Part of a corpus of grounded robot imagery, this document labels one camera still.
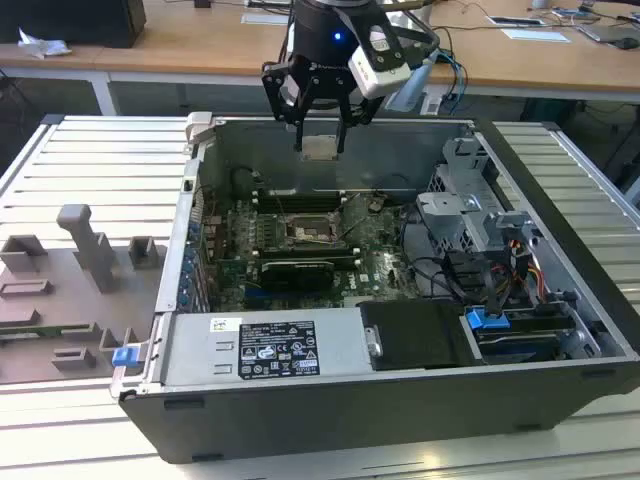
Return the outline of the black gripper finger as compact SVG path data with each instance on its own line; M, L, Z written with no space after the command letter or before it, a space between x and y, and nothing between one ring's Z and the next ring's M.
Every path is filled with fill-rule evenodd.
M340 112L336 133L336 149L338 153L344 152L347 131L358 125L368 125L375 117L384 99L384 96L374 99L364 98L359 104L352 107L349 96L346 93L342 93L337 97Z
M304 120L313 101L310 66L311 62L301 55L293 55L285 62L268 61L262 65L261 81L272 114L276 121L295 127L296 152L302 150ZM298 88L292 103L288 103L284 95L287 80L291 80Z

